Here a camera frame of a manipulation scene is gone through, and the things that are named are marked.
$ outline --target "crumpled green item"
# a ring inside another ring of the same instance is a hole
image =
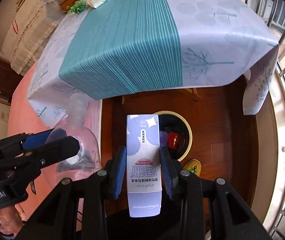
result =
[[[70,10],[68,12],[68,15],[72,14],[73,12],[74,13],[82,12],[85,9],[86,5],[87,5],[87,3],[85,1],[83,1],[83,2],[80,2],[80,1],[75,2],[75,5],[70,8]]]

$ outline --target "contact lens solution box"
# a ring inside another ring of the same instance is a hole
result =
[[[160,213],[159,122],[156,114],[127,115],[127,195],[131,217]]]

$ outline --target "purple and white box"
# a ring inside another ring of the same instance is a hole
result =
[[[131,217],[160,213],[159,123],[156,114],[127,115],[127,194]]]

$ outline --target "teal striped tablecloth section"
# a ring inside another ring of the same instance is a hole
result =
[[[91,9],[59,77],[94,99],[182,86],[178,31],[166,0],[109,0]]]

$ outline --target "human hand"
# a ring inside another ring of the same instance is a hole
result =
[[[0,230],[5,235],[19,233],[23,227],[23,221],[15,206],[0,209]]]

